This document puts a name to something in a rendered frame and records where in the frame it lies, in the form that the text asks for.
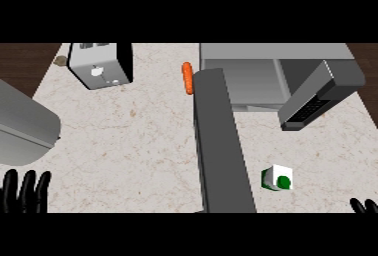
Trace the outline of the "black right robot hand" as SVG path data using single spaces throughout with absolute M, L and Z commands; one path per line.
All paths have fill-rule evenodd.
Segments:
M 371 199 L 360 202 L 356 198 L 351 198 L 350 206 L 356 213 L 378 213 L 378 204 Z

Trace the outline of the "white and green milk carton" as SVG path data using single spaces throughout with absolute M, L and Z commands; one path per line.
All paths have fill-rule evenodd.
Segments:
M 292 169 L 273 164 L 261 171 L 261 187 L 272 191 L 292 189 Z

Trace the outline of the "large grey rounded appliance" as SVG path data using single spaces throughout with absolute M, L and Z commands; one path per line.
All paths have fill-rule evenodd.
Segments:
M 55 147 L 57 115 L 0 79 L 0 164 L 24 166 Z

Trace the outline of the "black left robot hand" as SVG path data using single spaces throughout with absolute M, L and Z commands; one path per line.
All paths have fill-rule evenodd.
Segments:
M 47 213 L 47 190 L 52 173 L 46 171 L 35 179 L 35 171 L 29 170 L 18 185 L 18 172 L 10 169 L 3 178 L 0 188 L 0 213 Z

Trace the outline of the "orange carrot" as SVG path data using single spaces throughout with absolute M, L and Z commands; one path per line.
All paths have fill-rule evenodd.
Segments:
M 183 74 L 183 83 L 184 83 L 184 90 L 186 94 L 193 94 L 193 71 L 192 71 L 192 65 L 189 62 L 184 62 L 182 65 L 182 74 Z

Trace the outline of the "grey microwave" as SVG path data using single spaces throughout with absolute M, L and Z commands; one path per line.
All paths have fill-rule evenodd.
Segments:
M 344 43 L 202 43 L 199 68 L 223 71 L 232 110 L 275 112 L 285 131 L 301 130 L 365 85 Z

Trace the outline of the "dark grey microwave door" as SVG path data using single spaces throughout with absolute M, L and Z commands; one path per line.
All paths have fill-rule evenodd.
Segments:
M 223 70 L 193 75 L 193 127 L 205 213 L 255 213 Z

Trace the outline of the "silver toaster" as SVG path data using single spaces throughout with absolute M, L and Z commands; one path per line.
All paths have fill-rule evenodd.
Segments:
M 133 82 L 130 43 L 72 43 L 66 67 L 88 90 Z

